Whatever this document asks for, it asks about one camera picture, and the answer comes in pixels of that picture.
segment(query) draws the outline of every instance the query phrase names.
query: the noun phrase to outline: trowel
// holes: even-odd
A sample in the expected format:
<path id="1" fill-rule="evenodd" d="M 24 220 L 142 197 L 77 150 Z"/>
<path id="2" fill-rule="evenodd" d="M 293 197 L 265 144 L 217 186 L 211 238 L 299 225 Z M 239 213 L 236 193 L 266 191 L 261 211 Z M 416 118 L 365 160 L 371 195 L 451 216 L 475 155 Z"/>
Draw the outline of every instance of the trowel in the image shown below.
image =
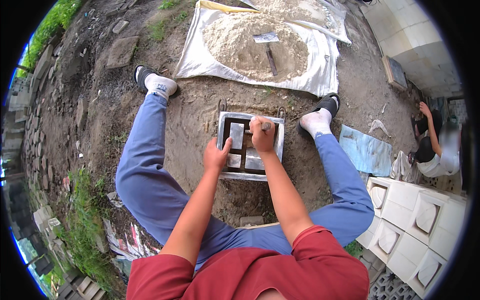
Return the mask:
<path id="1" fill-rule="evenodd" d="M 278 72 L 276 71 L 276 66 L 275 62 L 273 60 L 273 55 L 272 55 L 272 50 L 270 49 L 270 42 L 279 42 L 280 40 L 276 36 L 276 33 L 273 31 L 267 32 L 267 33 L 262 33 L 259 35 L 253 35 L 253 39 L 255 40 L 255 43 L 260 44 L 260 43 L 266 43 L 267 47 L 267 57 L 268 61 L 270 62 L 270 68 L 272 68 L 272 74 L 273 76 L 277 76 Z"/>

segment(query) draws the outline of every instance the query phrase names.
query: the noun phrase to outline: white wall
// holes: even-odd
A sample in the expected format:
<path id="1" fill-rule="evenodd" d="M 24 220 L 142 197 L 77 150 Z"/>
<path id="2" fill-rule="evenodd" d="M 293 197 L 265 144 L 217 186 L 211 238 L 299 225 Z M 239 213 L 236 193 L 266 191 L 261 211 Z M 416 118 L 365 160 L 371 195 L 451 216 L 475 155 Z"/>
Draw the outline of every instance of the white wall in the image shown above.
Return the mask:
<path id="1" fill-rule="evenodd" d="M 426 96 L 460 95 L 460 79 L 429 17 L 414 0 L 377 0 L 361 7 L 384 55 L 398 61 Z"/>

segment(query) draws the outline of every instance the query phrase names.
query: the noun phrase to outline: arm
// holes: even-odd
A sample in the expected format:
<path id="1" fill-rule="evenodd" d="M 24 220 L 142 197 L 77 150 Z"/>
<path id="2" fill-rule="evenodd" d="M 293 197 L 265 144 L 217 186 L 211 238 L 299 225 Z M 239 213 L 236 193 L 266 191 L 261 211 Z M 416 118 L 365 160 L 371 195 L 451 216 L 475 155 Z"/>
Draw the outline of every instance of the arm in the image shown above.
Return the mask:
<path id="1" fill-rule="evenodd" d="M 437 133 L 435 132 L 435 127 L 433 126 L 432 112 L 424 102 L 420 102 L 420 111 L 425 115 L 425 117 L 427 117 L 428 135 L 430 136 L 432 149 L 439 157 L 442 157 L 442 149 L 440 148 L 440 144 L 438 144 Z"/>
<path id="2" fill-rule="evenodd" d="M 225 165 L 232 145 L 228 138 L 223 150 L 216 147 L 216 138 L 207 145 L 204 155 L 204 174 L 190 197 L 160 254 L 173 254 L 195 266 L 200 244 L 212 214 L 218 176 Z"/>
<path id="3" fill-rule="evenodd" d="M 302 198 L 273 150 L 275 125 L 272 123 L 271 129 L 264 132 L 261 130 L 261 124 L 264 122 L 272 123 L 263 117 L 253 117 L 250 121 L 250 130 L 253 133 L 252 143 L 265 166 L 276 216 L 283 233 L 292 245 L 298 234 L 313 226 L 313 222 L 308 216 Z"/>

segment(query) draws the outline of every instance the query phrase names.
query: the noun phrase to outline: tool handle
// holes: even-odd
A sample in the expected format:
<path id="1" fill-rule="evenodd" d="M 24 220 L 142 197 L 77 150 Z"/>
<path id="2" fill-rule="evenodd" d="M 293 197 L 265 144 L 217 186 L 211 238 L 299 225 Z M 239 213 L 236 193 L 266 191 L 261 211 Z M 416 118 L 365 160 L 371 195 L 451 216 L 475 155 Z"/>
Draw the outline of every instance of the tool handle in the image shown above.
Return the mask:
<path id="1" fill-rule="evenodd" d="M 267 52 L 268 61 L 270 62 L 270 68 L 272 68 L 272 74 L 273 76 L 277 76 L 278 72 L 276 71 L 275 61 L 273 60 L 273 55 L 270 47 L 267 47 L 266 52 Z"/>
<path id="2" fill-rule="evenodd" d="M 262 123 L 260 128 L 262 128 L 263 131 L 267 131 L 270 128 L 272 128 L 272 124 L 270 122 L 265 122 L 265 123 Z"/>

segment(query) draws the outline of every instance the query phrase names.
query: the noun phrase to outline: blue pants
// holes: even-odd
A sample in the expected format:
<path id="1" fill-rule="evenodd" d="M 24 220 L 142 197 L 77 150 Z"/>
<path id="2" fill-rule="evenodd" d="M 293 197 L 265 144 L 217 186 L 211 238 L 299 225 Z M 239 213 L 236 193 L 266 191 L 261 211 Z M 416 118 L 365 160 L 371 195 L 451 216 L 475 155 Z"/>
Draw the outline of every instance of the blue pants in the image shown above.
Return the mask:
<path id="1" fill-rule="evenodd" d="M 167 100 L 149 94 L 140 106 L 117 169 L 117 192 L 138 222 L 164 245 L 189 196 L 163 168 Z M 373 206 L 357 170 L 332 134 L 315 138 L 334 203 L 310 213 L 312 221 L 332 231 L 342 246 L 363 233 L 373 220 Z M 290 254 L 280 225 L 235 229 L 211 216 L 196 270 L 213 254 L 236 247 L 258 247 Z"/>

